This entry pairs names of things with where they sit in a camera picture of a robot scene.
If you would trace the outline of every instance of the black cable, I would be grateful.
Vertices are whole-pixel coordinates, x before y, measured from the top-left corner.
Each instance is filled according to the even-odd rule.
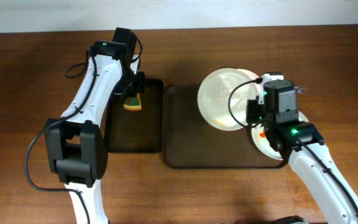
[[[84,211],[85,211],[85,214],[86,214],[86,219],[88,221],[88,224],[90,224],[90,215],[88,213],[88,209],[86,209],[86,205],[85,205],[85,202],[81,196],[81,193],[80,191],[78,190],[74,190],[74,189],[49,189],[49,188],[43,188],[43,187],[38,187],[36,186],[33,181],[31,180],[30,178],[30,175],[29,175],[29,156],[30,156],[30,152],[31,152],[31,149],[33,148],[34,144],[37,142],[38,138],[41,137],[41,135],[45,134],[47,131],[49,131],[53,126],[57,125],[57,124],[60,124],[72,117],[74,117],[76,114],[78,114],[82,108],[84,107],[86,101],[88,100],[88,98],[90,97],[91,95],[91,92],[92,92],[92,89],[94,87],[94,84],[96,82],[96,77],[98,76],[98,71],[97,71],[97,68],[96,68],[96,60],[94,59],[94,56],[92,54],[92,51],[87,48],[86,49],[86,52],[88,52],[91,56],[91,59],[92,59],[92,63],[93,63],[93,67],[94,67],[94,70],[93,70],[93,79],[92,79],[92,82],[91,82],[91,85],[89,86],[89,90],[88,92],[86,93],[86,96],[84,98],[84,100],[82,101],[81,105],[79,107],[76,107],[76,110],[74,111],[74,113],[72,113],[71,115],[67,116],[67,117],[64,117],[64,118],[60,118],[58,121],[56,121],[55,123],[43,128],[41,131],[38,132],[38,134],[33,138],[33,140],[31,141],[29,147],[27,148],[27,152],[25,154],[25,159],[24,159],[24,175],[25,175],[25,178],[27,180],[27,182],[30,184],[30,186],[32,188],[34,188],[35,190],[39,190],[39,191],[43,191],[43,192],[73,192],[73,193],[76,193],[78,198],[80,199],[81,201],[81,204],[84,208]]]
[[[140,41],[139,38],[136,37],[136,39],[137,39],[137,41],[138,41],[138,43],[139,43],[140,52],[139,52],[139,55],[138,55],[136,58],[133,58],[133,59],[132,59],[132,63],[134,63],[134,62],[136,62],[138,59],[140,59],[140,56],[141,56],[142,53],[143,53],[143,45],[142,45],[142,42]]]
[[[83,63],[78,63],[78,64],[73,65],[73,66],[71,66],[70,68],[67,69],[67,71],[66,71],[66,73],[65,73],[65,76],[66,76],[67,78],[77,78],[77,77],[82,76],[82,74],[85,73],[86,68],[88,67],[88,58],[89,58],[89,55],[88,55],[88,54],[89,54],[88,49],[86,49],[86,50],[85,50],[85,62],[83,62]],[[76,68],[76,67],[79,67],[79,66],[83,66],[83,68],[82,68],[82,70],[81,70],[78,74],[73,75],[73,76],[69,76],[69,75],[68,75],[68,73],[69,73],[73,68]]]
[[[303,142],[301,141],[299,138],[297,137],[293,137],[294,139],[296,139],[296,141],[301,144],[301,146],[303,146],[313,157],[314,159],[316,159],[316,161],[318,162],[318,164],[320,164],[323,169],[327,172],[327,174],[329,174],[331,176],[331,178],[338,184],[339,188],[341,188],[341,190],[345,193],[347,199],[349,199],[350,203],[352,204],[354,210],[356,211],[357,217],[358,217],[358,207],[356,205],[356,202],[354,201],[354,199],[352,198],[352,196],[350,195],[350,193],[347,191],[347,189],[345,188],[345,186],[342,184],[342,182],[333,174],[333,172],[331,171],[330,168],[328,168],[323,162],[322,160],[320,160],[320,158]]]
[[[231,111],[231,98],[233,96],[233,94],[238,90],[240,89],[241,87],[245,86],[245,85],[248,85],[250,83],[256,83],[256,84],[259,84],[259,83],[262,83],[263,81],[263,78],[257,78],[255,80],[251,80],[251,81],[248,81],[248,82],[245,82],[245,83],[242,83],[240,85],[238,85],[237,87],[235,87],[233,89],[233,91],[231,91],[230,95],[229,95],[229,100],[227,102],[227,107],[229,108],[229,113],[231,115],[231,117],[237,122],[237,124],[239,124],[240,126],[242,126],[243,128],[254,128],[256,127],[260,122],[258,121],[257,124],[253,125],[253,126],[249,126],[249,125],[245,125],[245,124],[242,124],[239,120],[237,120],[237,118],[234,116],[233,112]]]

